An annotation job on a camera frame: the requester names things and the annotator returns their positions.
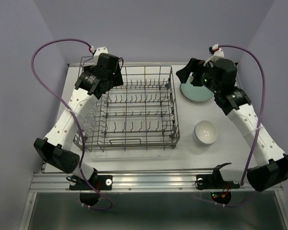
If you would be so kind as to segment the light green flower plate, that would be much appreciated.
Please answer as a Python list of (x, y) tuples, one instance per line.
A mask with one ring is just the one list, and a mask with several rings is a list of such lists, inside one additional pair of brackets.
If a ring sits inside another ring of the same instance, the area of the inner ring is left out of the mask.
[(180, 93), (191, 103), (204, 103), (213, 98), (213, 93), (205, 87), (197, 87), (188, 83), (180, 84)]

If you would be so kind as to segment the white ribbed bowl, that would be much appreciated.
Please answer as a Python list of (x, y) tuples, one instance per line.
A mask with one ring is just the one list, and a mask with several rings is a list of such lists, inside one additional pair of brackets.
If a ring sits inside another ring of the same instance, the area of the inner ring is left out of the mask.
[(207, 120), (198, 122), (192, 133), (193, 140), (203, 146), (210, 146), (215, 143), (218, 137), (216, 126)]

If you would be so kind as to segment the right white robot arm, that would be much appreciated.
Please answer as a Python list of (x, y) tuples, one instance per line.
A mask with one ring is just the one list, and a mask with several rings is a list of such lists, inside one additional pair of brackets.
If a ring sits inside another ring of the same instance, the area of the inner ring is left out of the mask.
[(233, 61), (219, 58), (206, 62), (191, 58), (176, 75), (181, 83), (189, 81), (193, 86), (205, 87), (214, 94), (216, 104), (240, 131), (255, 158), (255, 167), (234, 173), (213, 173), (213, 185), (222, 187), (228, 181), (244, 178), (245, 183), (261, 192), (288, 179), (288, 155), (262, 126), (245, 91), (235, 85), (237, 67)]

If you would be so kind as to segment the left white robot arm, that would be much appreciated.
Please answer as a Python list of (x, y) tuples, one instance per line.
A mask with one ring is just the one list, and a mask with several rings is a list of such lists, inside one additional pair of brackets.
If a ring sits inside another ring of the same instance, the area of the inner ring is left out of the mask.
[(97, 171), (71, 151), (73, 139), (75, 134), (84, 137), (80, 124), (101, 96), (123, 84), (119, 62), (119, 57), (101, 53), (95, 65), (85, 67), (54, 127), (43, 139), (37, 138), (34, 142), (34, 148), (46, 163), (80, 178), (87, 189), (96, 186)]

